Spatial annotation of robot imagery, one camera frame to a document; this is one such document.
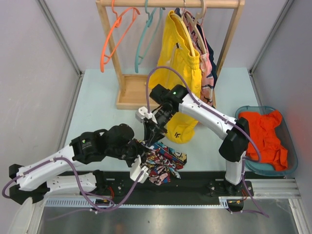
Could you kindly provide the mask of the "comic print shorts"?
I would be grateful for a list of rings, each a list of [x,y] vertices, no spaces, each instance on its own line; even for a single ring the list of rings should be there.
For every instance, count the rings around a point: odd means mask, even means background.
[[[145,147],[146,141],[139,140]],[[187,163],[187,154],[181,153],[158,141],[150,148],[146,147],[145,155],[141,156],[142,164],[150,169],[147,178],[151,183],[160,186],[171,181],[171,176],[180,179],[179,170]]]

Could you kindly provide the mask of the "teal plastic hanger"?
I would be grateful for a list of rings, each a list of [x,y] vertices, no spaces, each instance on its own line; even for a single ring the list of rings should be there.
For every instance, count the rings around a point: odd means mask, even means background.
[[[135,73],[137,74],[139,73],[139,66],[144,61],[147,55],[147,52],[149,51],[150,47],[152,46],[156,38],[156,34],[160,27],[160,22],[161,22],[161,19],[165,10],[164,8],[161,8],[161,7],[155,7],[152,11],[149,11],[148,3],[149,3],[148,0],[146,0],[144,3],[144,11],[147,14],[147,20],[142,30],[142,33],[141,33],[141,36],[137,45],[137,49],[136,49],[136,55],[135,55],[134,70],[135,70]],[[151,26],[153,26],[154,16],[157,11],[159,12],[158,21],[152,32],[150,28]]]

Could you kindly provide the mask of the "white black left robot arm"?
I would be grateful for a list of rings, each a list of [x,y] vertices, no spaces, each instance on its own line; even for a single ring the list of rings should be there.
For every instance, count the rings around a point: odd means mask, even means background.
[[[77,167],[101,162],[106,157],[116,158],[126,162],[133,181],[144,183],[149,175],[148,168],[142,165],[145,153],[143,145],[134,138],[133,129],[126,124],[85,132],[37,163],[12,164],[11,181],[3,188],[2,195],[18,204],[28,198],[37,203],[56,194],[105,195],[110,186],[105,173],[95,170],[78,175]]]

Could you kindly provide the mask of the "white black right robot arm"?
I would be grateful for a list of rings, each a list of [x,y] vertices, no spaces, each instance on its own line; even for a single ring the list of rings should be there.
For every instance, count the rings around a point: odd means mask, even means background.
[[[243,157],[249,140],[249,124],[244,118],[227,116],[204,103],[182,85],[169,90],[158,84],[152,89],[150,98],[159,106],[154,112],[140,107],[136,117],[143,123],[144,140],[151,145],[165,137],[169,124],[178,114],[185,114],[212,130],[221,140],[220,155],[226,160],[224,190],[237,195],[243,188]]]

